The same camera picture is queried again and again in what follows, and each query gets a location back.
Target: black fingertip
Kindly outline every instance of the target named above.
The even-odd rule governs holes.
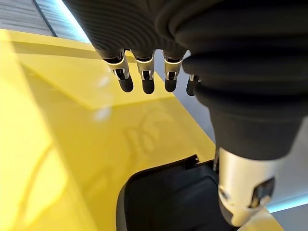
[[[152,94],[154,91],[154,80],[143,80],[142,88],[143,88],[144,93]]]
[[[194,87],[196,86],[197,81],[191,81],[188,79],[186,92],[189,96],[194,96]]]
[[[128,79],[120,79],[119,83],[122,90],[125,92],[131,92],[134,89],[134,84],[131,77],[129,77]]]
[[[176,80],[166,80],[165,79],[165,89],[168,92],[173,92],[177,86]]]

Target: black cable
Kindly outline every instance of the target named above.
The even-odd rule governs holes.
[[[36,0],[32,0],[32,2],[33,2],[33,4],[35,5],[35,7],[37,8],[37,10],[38,10],[40,16],[42,17],[42,19],[43,19],[44,22],[46,23],[46,25],[47,25],[48,29],[50,30],[52,36],[58,37],[57,34],[56,34],[56,32],[54,32],[52,26],[51,26],[50,23],[48,22],[47,18],[45,17],[45,15],[44,15],[43,11],[41,10],[41,8],[40,8],[39,4],[37,3],[37,1],[36,1]]]

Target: black plastic object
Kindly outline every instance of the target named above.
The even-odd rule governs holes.
[[[166,80],[165,79],[165,89],[168,92],[173,92],[175,88],[177,87],[177,81],[176,80]]]
[[[196,85],[198,84],[198,80],[199,80],[199,77],[197,77],[197,76],[194,76],[192,81],[191,81],[190,78],[188,79],[187,87],[186,87],[186,93],[189,96],[194,96],[194,89],[195,89]]]
[[[213,162],[197,157],[133,175],[117,203],[117,231],[232,231],[218,204]]]
[[[120,79],[119,80],[121,89],[125,92],[131,92],[134,89],[133,80],[129,76],[128,79]]]
[[[194,92],[220,147],[253,159],[287,155],[308,113],[306,0],[64,2],[102,57],[190,50],[183,69],[201,80]]]
[[[152,94],[154,91],[154,80],[143,80],[142,81],[142,88],[144,93]]]

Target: yellow countertop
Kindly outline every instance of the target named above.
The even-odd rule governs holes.
[[[0,230],[115,231],[116,200],[143,169],[214,144],[155,74],[125,93],[90,44],[0,30]]]

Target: gray floor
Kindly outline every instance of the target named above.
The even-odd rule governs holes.
[[[51,35],[32,0],[0,0],[0,28]]]

